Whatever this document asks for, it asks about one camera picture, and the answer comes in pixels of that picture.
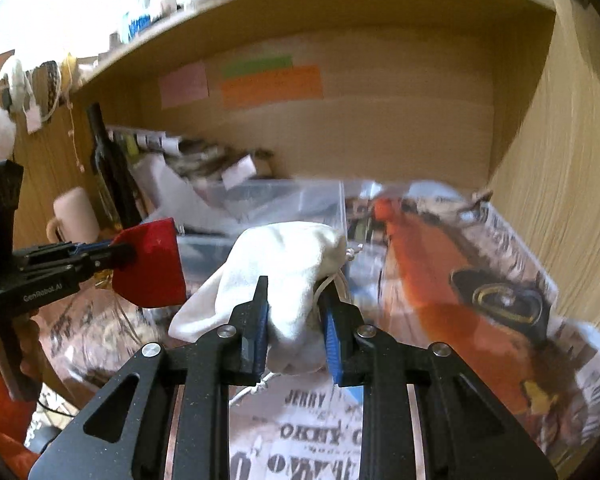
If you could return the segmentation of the orange gloved hand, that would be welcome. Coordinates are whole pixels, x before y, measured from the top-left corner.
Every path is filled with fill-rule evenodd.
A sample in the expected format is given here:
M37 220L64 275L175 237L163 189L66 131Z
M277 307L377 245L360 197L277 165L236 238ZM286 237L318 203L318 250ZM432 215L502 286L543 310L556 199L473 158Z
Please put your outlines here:
M40 382L44 352L40 343L40 328L33 318L37 314L38 310L34 310L16 318L14 326L22 351L20 370ZM0 457L18 479L27 479L38 459L38 454L24 446L35 405L35 401L12 400L0 372Z

